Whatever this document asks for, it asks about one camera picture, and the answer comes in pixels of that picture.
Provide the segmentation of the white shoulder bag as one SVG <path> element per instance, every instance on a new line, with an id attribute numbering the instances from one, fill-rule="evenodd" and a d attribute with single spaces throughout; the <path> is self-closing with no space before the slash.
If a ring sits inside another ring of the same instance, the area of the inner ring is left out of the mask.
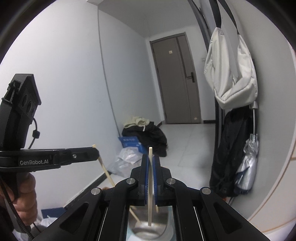
<path id="1" fill-rule="evenodd" d="M 253 104 L 258 96 L 254 62 L 226 1 L 210 1 L 216 27 L 209 42 L 204 75 L 222 109 Z M 235 35 L 227 34 L 220 9 L 227 13 Z"/>

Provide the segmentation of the left hand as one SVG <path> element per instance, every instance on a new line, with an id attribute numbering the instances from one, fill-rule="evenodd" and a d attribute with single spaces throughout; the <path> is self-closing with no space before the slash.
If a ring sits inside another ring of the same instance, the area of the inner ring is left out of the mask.
<path id="1" fill-rule="evenodd" d="M 20 194 L 17 199 L 14 193 L 6 183 L 4 183 L 7 194 L 9 195 L 18 215 L 25 226 L 32 225 L 38 216 L 36 180 L 32 174 L 28 174 L 27 178 L 20 184 Z"/>

